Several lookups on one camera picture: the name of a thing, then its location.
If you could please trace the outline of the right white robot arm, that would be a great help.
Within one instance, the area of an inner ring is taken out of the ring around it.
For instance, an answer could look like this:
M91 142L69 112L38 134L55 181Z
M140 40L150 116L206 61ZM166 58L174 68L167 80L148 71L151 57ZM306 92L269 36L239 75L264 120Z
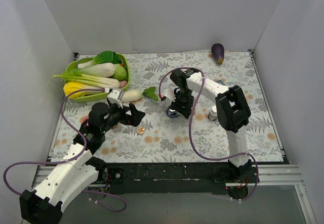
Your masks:
M159 91L159 98L170 100L166 114L177 117L181 114L192 120L199 98L204 96L214 105L209 112L210 120L217 120L226 130L230 155L225 157L229 165L229 176L234 182L243 181L252 167L253 157L247 153L247 125L251 111L242 89L235 85L228 87L207 79L204 73L196 68L180 67L167 73L176 89L167 88Z

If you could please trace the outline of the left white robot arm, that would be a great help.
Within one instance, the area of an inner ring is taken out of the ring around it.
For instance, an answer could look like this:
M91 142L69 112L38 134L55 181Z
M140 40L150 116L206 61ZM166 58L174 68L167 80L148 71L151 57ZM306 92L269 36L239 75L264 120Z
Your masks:
M120 124L138 126L145 113L130 103L95 103L81 124L63 162L32 191L19 198L21 216L29 223L59 223L64 210L89 184L107 180L106 163L94 157L105 141L105 133Z

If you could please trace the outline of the orange bottle cap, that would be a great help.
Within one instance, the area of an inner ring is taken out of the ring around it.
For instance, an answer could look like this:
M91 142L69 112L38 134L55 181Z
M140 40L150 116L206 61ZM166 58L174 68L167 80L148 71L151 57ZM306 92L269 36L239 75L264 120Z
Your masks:
M145 128L143 128L143 127L137 128L137 133L138 134L142 135L142 134L144 134L144 132L145 132Z

